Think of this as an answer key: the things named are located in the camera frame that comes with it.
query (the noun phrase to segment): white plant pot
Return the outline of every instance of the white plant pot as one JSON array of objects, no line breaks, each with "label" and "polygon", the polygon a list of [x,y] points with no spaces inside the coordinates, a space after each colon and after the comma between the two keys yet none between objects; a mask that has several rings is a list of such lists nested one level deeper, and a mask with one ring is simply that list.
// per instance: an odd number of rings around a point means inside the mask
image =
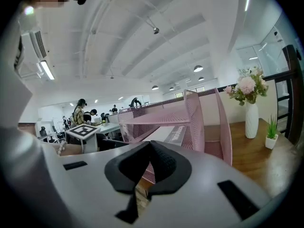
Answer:
[{"label": "white plant pot", "polygon": [[266,136],[266,141],[265,141],[266,148],[269,148],[271,150],[274,148],[278,135],[276,134],[275,136],[276,136],[275,139],[270,139],[270,138],[267,138],[267,136]]},{"label": "white plant pot", "polygon": [[257,105],[246,102],[246,124],[245,135],[249,139],[253,139],[257,135],[258,129],[258,107]]}]

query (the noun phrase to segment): ribbed vase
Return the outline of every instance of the ribbed vase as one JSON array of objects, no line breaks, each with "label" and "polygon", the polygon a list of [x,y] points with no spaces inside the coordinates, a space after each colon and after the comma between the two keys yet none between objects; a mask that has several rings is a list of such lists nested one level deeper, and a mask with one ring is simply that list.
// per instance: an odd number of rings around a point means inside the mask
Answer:
[{"label": "ribbed vase", "polygon": [[253,139],[257,135],[258,128],[258,108],[257,105],[246,102],[246,124],[245,135],[249,139]]}]

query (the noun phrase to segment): pink mesh organizer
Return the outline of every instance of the pink mesh organizer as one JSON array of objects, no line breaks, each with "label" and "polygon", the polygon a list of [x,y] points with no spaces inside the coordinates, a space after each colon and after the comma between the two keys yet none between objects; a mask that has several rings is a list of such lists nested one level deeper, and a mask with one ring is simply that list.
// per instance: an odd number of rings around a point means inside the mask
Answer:
[{"label": "pink mesh organizer", "polygon": [[[219,119],[217,125],[204,126],[202,107],[200,101],[204,97],[210,98],[218,105]],[[151,105],[122,109],[118,113],[118,121],[123,136],[127,143],[142,141],[160,126],[184,125],[187,126],[182,147],[204,151],[232,164],[232,147],[230,128],[226,118],[222,101],[217,89],[212,89],[199,94],[190,90],[184,91],[184,101],[170,100]],[[205,139],[205,130],[213,131],[212,138]],[[155,183],[154,171],[149,164],[143,175],[146,180]]]}]

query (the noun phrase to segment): pink peony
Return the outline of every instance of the pink peony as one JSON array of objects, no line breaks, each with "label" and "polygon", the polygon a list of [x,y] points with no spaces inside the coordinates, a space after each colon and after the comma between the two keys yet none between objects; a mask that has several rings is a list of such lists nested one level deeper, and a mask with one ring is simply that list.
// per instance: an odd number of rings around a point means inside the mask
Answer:
[{"label": "pink peony", "polygon": [[232,92],[231,86],[227,86],[227,87],[225,88],[225,91],[226,91],[227,94],[230,94],[230,93]]},{"label": "pink peony", "polygon": [[252,91],[254,91],[256,86],[255,81],[251,77],[244,77],[242,80],[239,82],[239,88],[243,92],[243,94],[248,95]]},{"label": "pink peony", "polygon": [[266,81],[265,80],[261,80],[261,84],[262,84],[262,87],[264,88],[264,89],[267,89],[267,83],[266,83]]}]

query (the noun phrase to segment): plaid shirt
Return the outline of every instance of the plaid shirt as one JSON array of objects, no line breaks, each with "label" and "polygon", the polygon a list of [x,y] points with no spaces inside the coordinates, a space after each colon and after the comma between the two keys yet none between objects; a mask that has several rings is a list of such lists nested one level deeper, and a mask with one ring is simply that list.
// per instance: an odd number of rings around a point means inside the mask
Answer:
[{"label": "plaid shirt", "polygon": [[80,106],[78,106],[76,108],[76,110],[74,111],[74,116],[72,117],[72,122],[75,126],[85,124],[84,113]]}]

